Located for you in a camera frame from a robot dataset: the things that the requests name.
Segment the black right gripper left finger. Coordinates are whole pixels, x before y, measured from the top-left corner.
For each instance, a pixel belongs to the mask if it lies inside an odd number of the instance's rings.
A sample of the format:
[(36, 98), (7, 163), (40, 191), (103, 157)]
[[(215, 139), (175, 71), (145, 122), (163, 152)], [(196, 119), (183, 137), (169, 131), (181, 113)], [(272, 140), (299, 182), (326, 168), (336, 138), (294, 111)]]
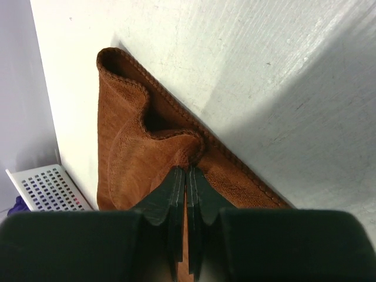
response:
[(1, 224), (2, 281), (176, 281), (185, 173), (127, 211), (18, 213)]

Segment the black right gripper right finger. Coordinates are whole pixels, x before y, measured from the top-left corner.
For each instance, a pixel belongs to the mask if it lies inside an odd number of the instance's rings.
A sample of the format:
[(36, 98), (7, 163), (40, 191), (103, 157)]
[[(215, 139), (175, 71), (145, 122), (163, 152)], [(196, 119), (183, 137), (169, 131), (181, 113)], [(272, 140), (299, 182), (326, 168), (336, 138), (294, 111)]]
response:
[(375, 250), (352, 214), (236, 208), (195, 167), (186, 189), (195, 281), (375, 280)]

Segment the brown towel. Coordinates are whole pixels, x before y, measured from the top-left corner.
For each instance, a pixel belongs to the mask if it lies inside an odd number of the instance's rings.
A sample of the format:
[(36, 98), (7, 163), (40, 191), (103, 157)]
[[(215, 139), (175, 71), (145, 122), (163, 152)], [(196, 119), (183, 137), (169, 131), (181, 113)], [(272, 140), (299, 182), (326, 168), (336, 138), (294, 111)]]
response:
[(98, 193), (101, 210), (136, 220), (130, 281), (280, 281), (273, 242), (287, 203), (130, 54), (102, 49)]

